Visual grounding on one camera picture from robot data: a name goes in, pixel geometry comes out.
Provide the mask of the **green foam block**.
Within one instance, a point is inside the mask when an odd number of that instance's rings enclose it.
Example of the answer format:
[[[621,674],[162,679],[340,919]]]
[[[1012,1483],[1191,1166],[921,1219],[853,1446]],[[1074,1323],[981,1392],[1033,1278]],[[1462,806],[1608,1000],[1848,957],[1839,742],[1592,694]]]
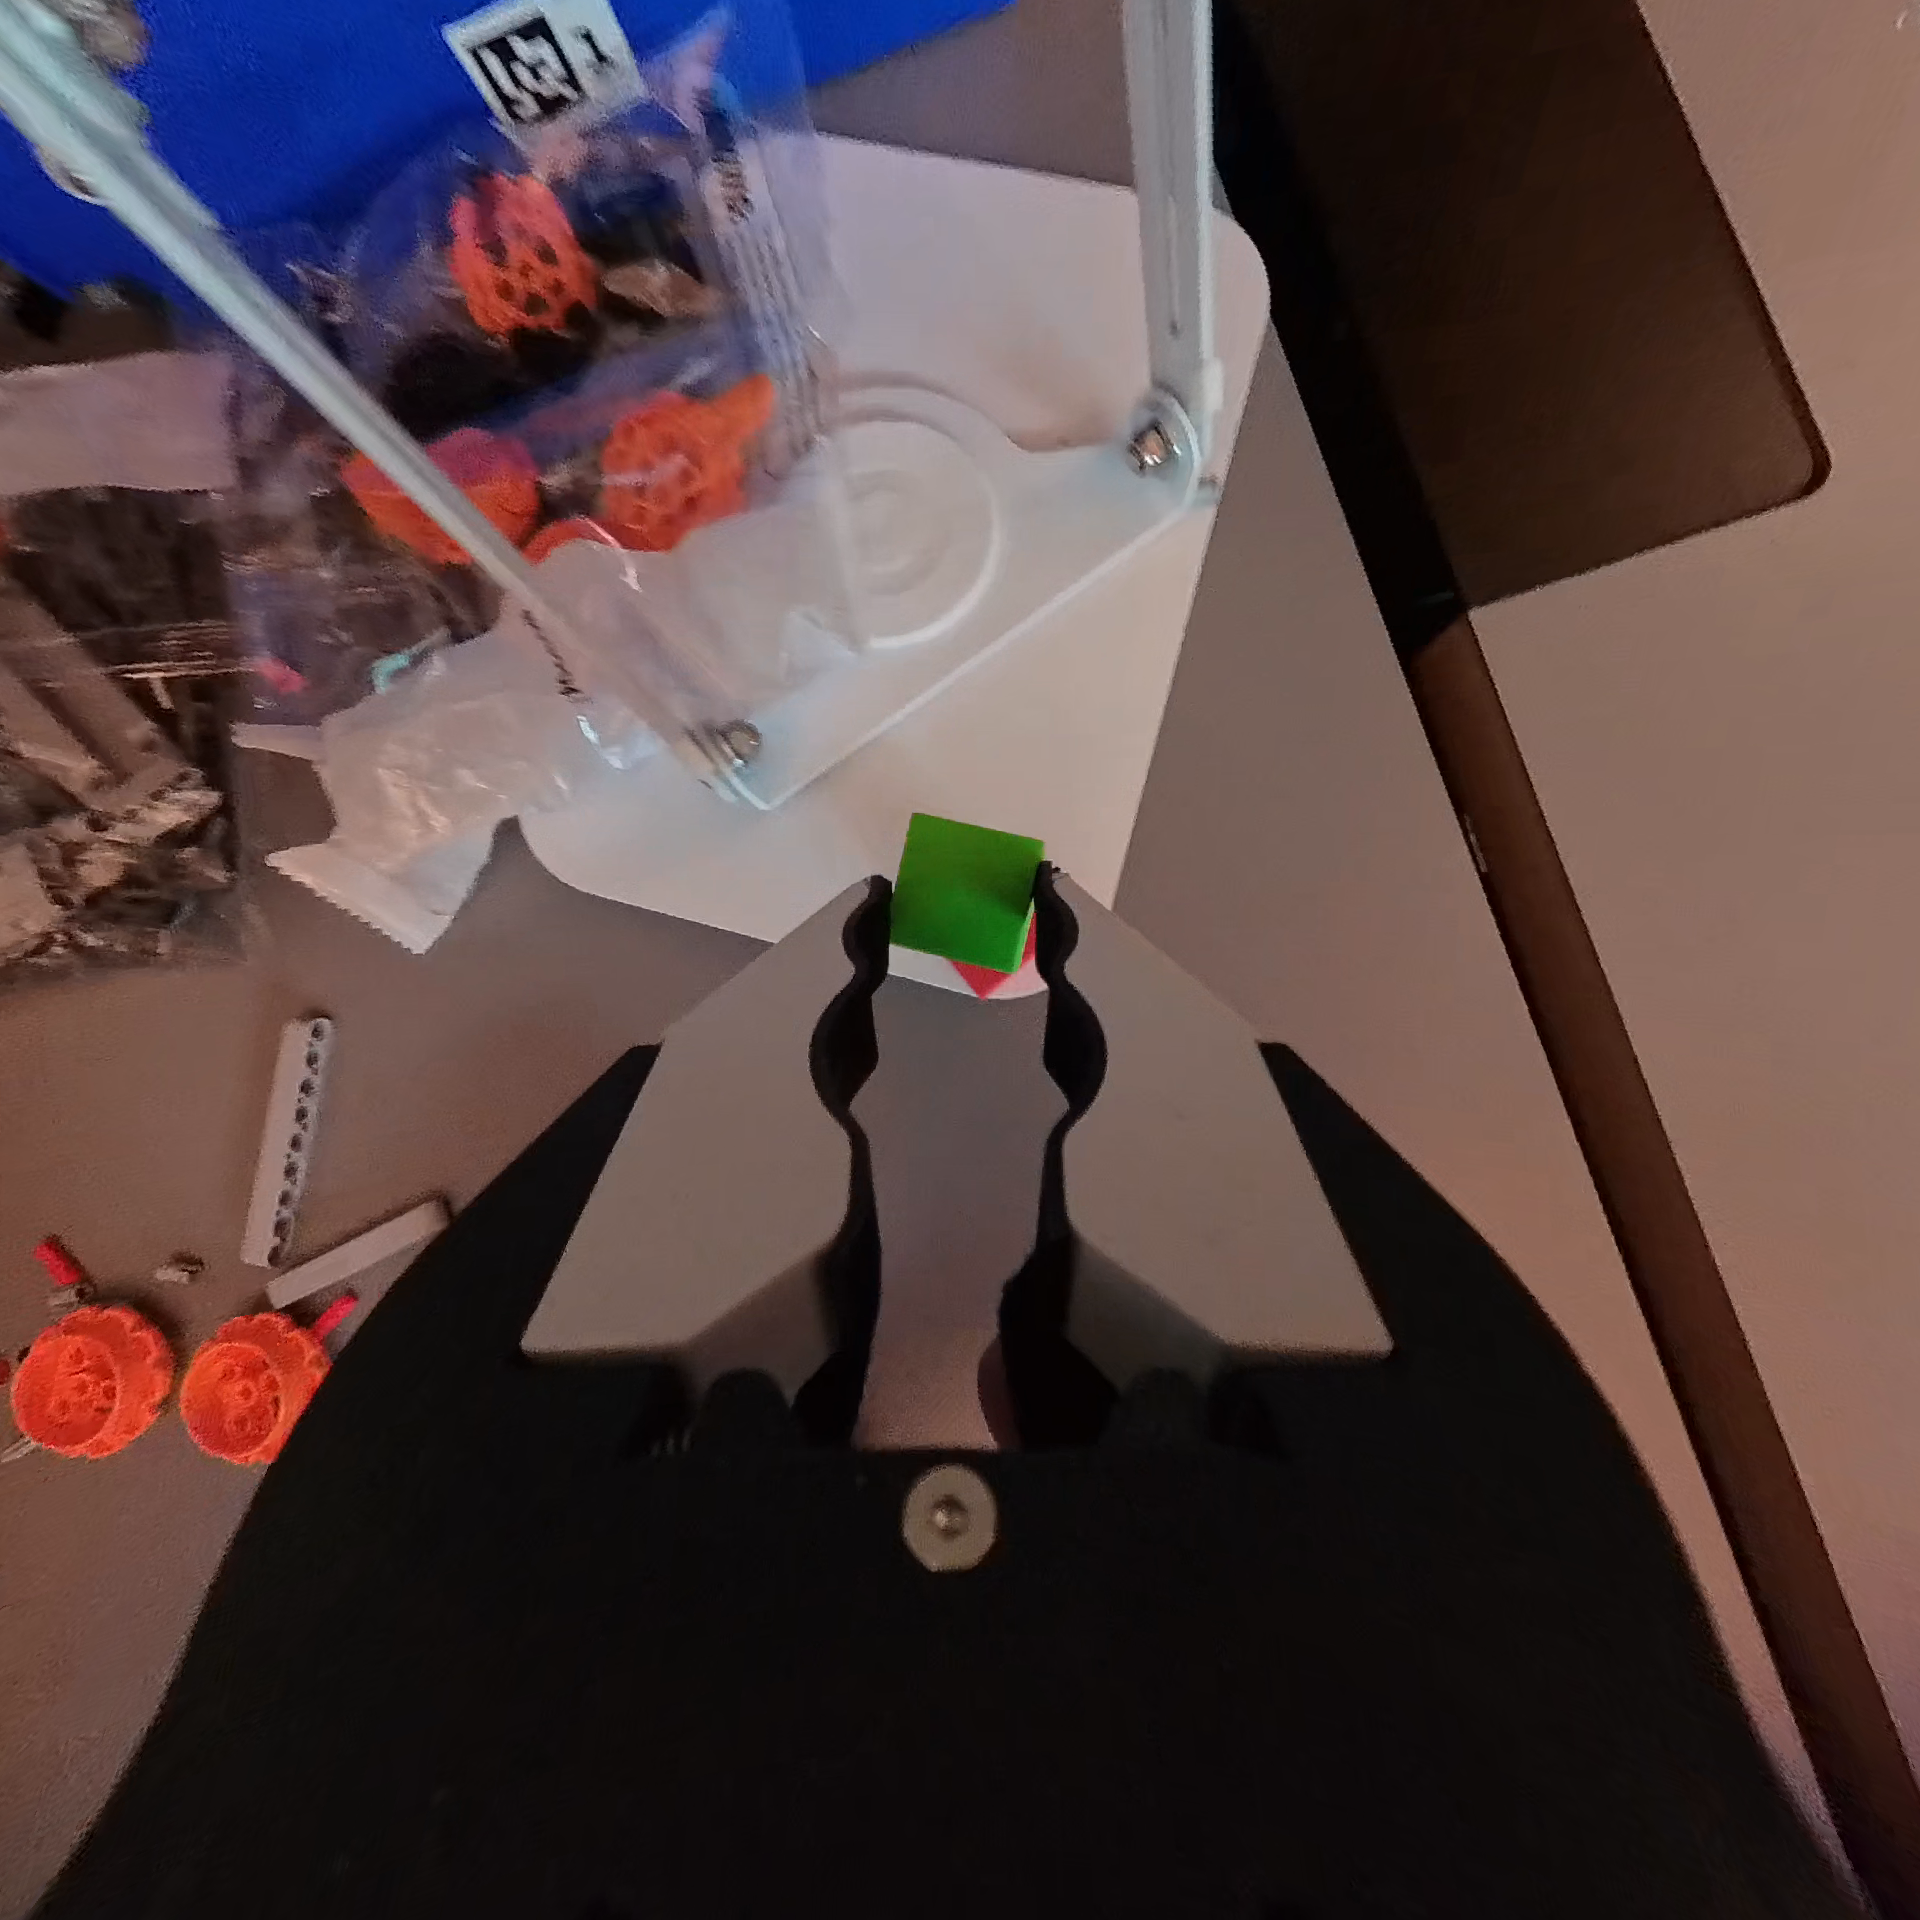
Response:
[[[1014,974],[1044,858],[1037,837],[914,811],[893,880],[893,946],[957,968]]]

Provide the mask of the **clear bag of mixed parts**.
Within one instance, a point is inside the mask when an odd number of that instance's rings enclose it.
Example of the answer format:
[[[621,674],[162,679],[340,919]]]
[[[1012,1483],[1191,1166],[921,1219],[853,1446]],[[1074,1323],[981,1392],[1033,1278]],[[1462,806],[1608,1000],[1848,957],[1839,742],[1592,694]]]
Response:
[[[215,352],[4,373],[4,992],[242,946],[230,392]]]

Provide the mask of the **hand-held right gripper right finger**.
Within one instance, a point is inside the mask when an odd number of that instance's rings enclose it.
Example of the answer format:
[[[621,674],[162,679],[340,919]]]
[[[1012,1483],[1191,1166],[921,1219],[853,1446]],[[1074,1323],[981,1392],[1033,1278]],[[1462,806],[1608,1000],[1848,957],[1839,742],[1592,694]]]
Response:
[[[1062,1100],[997,1350],[1020,1445],[1088,1445],[1142,1380],[1212,1402],[1393,1350],[1257,1030],[1065,870],[1039,870],[1041,1068]]]

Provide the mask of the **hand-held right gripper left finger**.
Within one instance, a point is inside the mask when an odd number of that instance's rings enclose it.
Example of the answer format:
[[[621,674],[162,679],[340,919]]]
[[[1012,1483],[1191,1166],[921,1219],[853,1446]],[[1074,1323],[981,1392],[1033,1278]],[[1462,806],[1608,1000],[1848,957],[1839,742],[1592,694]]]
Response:
[[[873,1149],[893,884],[830,899],[674,1021],[522,1334],[530,1360],[662,1367],[685,1410],[767,1376],[806,1437],[857,1426],[879,1307]]]

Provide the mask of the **orange plastic gear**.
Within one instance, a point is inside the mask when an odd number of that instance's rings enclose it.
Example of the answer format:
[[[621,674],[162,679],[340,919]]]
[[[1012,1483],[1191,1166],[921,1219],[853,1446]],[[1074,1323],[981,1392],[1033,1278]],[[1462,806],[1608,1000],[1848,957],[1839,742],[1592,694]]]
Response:
[[[176,1382],[168,1336],[130,1304],[85,1304],[41,1330],[16,1367],[16,1435],[74,1461],[122,1454],[156,1426]]]
[[[236,1315],[185,1364],[177,1418],[201,1454],[263,1467],[278,1455],[326,1372],[321,1342],[287,1315]]]

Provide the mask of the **white rounded stand base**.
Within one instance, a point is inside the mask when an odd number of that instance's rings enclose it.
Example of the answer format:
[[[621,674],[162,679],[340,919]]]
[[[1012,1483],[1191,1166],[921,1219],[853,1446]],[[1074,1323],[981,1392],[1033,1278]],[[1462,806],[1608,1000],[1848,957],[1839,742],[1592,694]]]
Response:
[[[769,810],[654,758],[522,838],[580,894],[764,942],[892,872],[914,811],[1036,837],[1111,902],[1216,512],[1121,447],[1135,198],[834,135],[817,156],[863,647],[760,714]]]

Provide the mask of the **blue box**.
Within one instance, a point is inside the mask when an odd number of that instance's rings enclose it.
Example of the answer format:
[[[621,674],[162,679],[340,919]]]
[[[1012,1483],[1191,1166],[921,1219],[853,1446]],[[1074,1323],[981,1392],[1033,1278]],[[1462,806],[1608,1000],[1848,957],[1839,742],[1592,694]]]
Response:
[[[733,14],[733,86],[772,100],[1006,11],[993,3],[798,5],[130,5],[143,56],[121,79],[157,156],[233,231],[334,224],[440,131],[481,111],[536,127],[598,106],[713,10]],[[49,179],[4,117],[2,254],[69,293],[168,283],[104,208]]]

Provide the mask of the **long grey beam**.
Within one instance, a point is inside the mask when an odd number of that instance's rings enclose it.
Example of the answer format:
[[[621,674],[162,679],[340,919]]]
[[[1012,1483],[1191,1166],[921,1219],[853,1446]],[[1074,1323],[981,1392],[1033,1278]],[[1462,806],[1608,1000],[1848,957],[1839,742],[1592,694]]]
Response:
[[[295,1237],[334,1045],[326,1015],[287,1021],[276,1042],[237,1256],[276,1267]]]
[[[266,1284],[266,1303],[271,1309],[286,1312],[326,1290],[348,1286],[375,1267],[414,1255],[440,1237],[448,1223],[448,1203],[438,1196],[428,1197],[320,1255],[276,1270]]]

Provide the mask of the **crinkled bag of orange gears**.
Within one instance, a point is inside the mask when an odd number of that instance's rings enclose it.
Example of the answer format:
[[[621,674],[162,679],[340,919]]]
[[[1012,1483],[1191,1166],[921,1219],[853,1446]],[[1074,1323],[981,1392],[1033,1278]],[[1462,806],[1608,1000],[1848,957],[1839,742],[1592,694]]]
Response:
[[[256,354],[223,496],[263,752],[326,835],[276,875],[404,951],[504,823],[744,778],[857,623],[824,438],[821,154],[789,5],[370,5],[354,148],[247,262],[538,587],[492,572]]]

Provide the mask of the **grey desk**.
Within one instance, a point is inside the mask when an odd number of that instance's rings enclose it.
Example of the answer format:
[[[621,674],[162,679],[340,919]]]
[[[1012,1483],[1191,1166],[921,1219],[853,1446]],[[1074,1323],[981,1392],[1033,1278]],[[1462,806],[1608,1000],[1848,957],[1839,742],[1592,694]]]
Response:
[[[1645,5],[1833,455],[1801,503],[1470,612],[1409,664],[1263,342],[1117,912],[1293,1045],[1534,1286],[1804,1759],[1640,1290],[1714,1264],[1916,1754],[1916,14]],[[4,1317],[29,1244],[218,1320],[286,1018],[340,1026],[320,1244],[466,1203],[749,957],[516,830],[402,956],[270,878],[250,967],[4,1000]]]

